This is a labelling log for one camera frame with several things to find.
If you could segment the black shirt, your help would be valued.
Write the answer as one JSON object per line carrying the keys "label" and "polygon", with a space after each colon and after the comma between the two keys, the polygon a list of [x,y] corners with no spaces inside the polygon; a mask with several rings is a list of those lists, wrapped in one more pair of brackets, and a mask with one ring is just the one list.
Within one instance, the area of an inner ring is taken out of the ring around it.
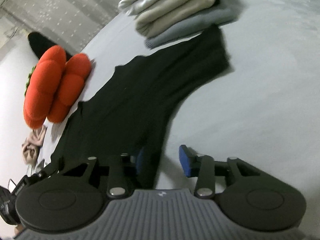
{"label": "black shirt", "polygon": [[169,119],[190,93],[228,68],[222,33],[211,25],[200,35],[137,56],[115,68],[88,101],[78,103],[52,153],[65,164],[127,153],[136,160],[139,187],[154,185]]}

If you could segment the beige crumpled small cloth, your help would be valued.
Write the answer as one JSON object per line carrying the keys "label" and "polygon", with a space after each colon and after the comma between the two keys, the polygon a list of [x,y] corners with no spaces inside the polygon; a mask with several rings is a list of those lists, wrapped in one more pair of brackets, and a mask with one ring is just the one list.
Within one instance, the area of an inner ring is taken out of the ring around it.
{"label": "beige crumpled small cloth", "polygon": [[26,165],[35,166],[39,157],[40,148],[43,146],[47,127],[33,129],[22,144],[22,157]]}

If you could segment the orange pumpkin plush cushion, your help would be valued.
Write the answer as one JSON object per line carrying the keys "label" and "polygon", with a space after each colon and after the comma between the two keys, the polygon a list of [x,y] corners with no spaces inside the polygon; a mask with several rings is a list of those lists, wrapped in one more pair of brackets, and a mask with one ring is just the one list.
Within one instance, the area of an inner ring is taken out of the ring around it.
{"label": "orange pumpkin plush cushion", "polygon": [[23,105],[26,124],[37,129],[45,120],[63,122],[82,93],[91,70],[86,54],[75,54],[68,60],[61,46],[49,48],[29,79]]}

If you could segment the grey dotted curtain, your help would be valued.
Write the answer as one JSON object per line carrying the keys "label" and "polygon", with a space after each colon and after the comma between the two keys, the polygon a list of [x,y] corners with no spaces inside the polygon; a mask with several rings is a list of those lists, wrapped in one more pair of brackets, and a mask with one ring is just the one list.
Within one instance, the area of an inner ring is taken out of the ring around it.
{"label": "grey dotted curtain", "polygon": [[1,0],[1,15],[75,54],[117,16],[119,1]]}

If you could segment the grey folded garment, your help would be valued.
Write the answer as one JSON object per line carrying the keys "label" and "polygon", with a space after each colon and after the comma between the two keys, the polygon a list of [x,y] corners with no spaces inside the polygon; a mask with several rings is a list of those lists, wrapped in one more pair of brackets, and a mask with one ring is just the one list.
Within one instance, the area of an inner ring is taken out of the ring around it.
{"label": "grey folded garment", "polygon": [[213,6],[182,20],[163,33],[144,41],[148,49],[198,34],[212,24],[225,25],[236,21],[244,9],[241,0],[216,0]]}

